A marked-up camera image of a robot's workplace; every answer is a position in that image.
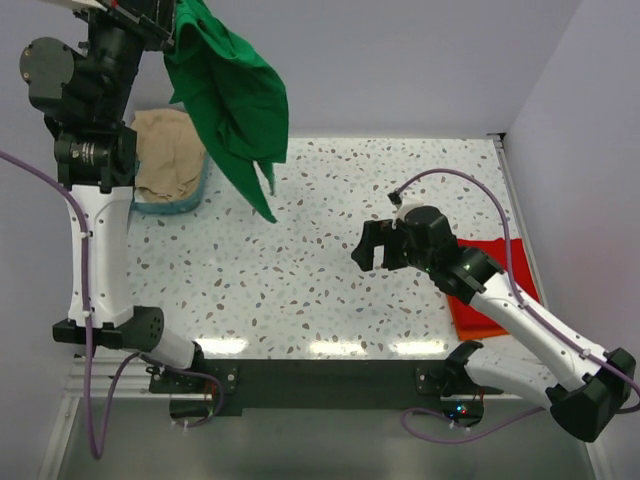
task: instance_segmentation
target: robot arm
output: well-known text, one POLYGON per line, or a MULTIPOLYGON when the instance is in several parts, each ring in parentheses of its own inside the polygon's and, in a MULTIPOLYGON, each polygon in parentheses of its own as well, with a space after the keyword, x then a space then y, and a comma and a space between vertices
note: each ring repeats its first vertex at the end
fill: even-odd
POLYGON ((88 25, 79 53, 54 38, 39 38, 20 59, 31 104, 45 115, 54 137, 58 182, 82 208, 88 228, 83 264, 76 212, 69 215, 73 239, 73 294, 68 318, 53 327, 54 339, 86 342, 85 302, 94 345, 143 353, 187 369, 200 347, 173 333, 157 307, 134 306, 127 279, 127 225, 133 198, 136 133, 122 121, 145 50, 173 46, 175 0, 51 0, 73 10, 88 25))
MULTIPOLYGON (((485 252, 458 245, 447 218, 431 206, 401 205, 395 219, 364 224, 352 259, 373 268, 374 248, 384 246, 383 268, 414 267, 426 272, 445 294, 487 315, 540 359, 541 364, 501 356, 480 342, 461 344, 445 361, 444 378, 500 388, 545 409, 569 433, 594 441, 629 398, 630 388, 591 357, 568 348, 516 300, 507 274, 485 252)), ((623 349, 605 349, 571 330, 520 290, 528 306, 583 352, 633 377, 635 360, 623 349)))

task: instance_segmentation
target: red towel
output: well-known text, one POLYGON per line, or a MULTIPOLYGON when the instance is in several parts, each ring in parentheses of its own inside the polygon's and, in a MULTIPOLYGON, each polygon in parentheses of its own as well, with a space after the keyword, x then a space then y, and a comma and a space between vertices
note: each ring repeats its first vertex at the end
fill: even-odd
MULTIPOLYGON (((507 252, 503 238, 493 241, 470 241, 459 240, 458 243, 465 247, 480 248, 495 258, 506 269, 507 252)), ((531 295, 536 301, 539 301, 538 292, 533 283, 531 270, 527 262, 527 256, 524 253, 524 245, 521 239, 511 240, 511 250, 513 253, 513 269, 516 282, 525 292, 531 295)), ((505 329, 500 327, 493 320, 476 312, 473 308, 464 305, 460 300, 454 297, 447 297, 449 307, 453 316, 453 323, 458 332, 460 340, 474 340, 478 338, 495 337, 498 335, 508 335, 505 329)))

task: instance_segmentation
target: gray wall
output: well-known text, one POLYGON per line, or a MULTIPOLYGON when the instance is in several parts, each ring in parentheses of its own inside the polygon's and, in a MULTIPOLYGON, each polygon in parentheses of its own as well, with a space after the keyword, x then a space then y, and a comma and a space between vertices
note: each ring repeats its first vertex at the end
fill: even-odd
MULTIPOLYGON (((584 0, 507 135, 551 307, 640 355, 640 3, 584 0)), ((603 438, 616 478, 640 471, 640 416, 603 438)))
MULTIPOLYGON (((505 132, 580 0, 209 2, 282 75, 294 134, 505 132)), ((168 101, 160 55, 134 94, 168 101)))
MULTIPOLYGON (((71 41, 83 28, 64 10, 33 1, 3 0, 1 10, 0 149, 54 174, 53 142, 29 105, 18 60, 34 38, 71 41)), ((71 289, 69 220, 59 196, 0 161, 1 478, 35 477, 71 363, 51 340, 71 289)))

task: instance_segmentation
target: speckled white table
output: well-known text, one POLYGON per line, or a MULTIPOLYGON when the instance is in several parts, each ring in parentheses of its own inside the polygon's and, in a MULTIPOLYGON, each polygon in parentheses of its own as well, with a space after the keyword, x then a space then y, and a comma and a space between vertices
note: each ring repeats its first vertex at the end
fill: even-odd
MULTIPOLYGON (((134 302, 162 307, 167 325, 197 339, 207 357, 444 358, 459 342, 428 277, 362 273, 350 259, 362 223, 392 216, 386 194, 437 166, 475 175, 511 215, 490 140, 291 139, 269 198, 276 225, 213 166, 195 211, 134 214, 134 302)), ((414 193, 446 214, 460 238, 502 235, 489 200, 457 177, 424 179, 414 193)), ((515 221, 510 228, 518 237, 515 221)), ((523 356, 511 337, 487 343, 523 356)))

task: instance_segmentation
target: green cloth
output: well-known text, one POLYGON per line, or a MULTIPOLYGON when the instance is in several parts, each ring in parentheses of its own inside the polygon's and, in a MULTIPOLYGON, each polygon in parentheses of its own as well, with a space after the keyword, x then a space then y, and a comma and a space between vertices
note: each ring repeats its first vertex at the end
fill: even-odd
POLYGON ((203 0, 182 0, 176 46, 165 66, 211 158, 247 201, 276 221, 253 162, 273 193, 274 163, 284 163, 289 134, 287 94, 278 74, 244 39, 213 17, 203 0))

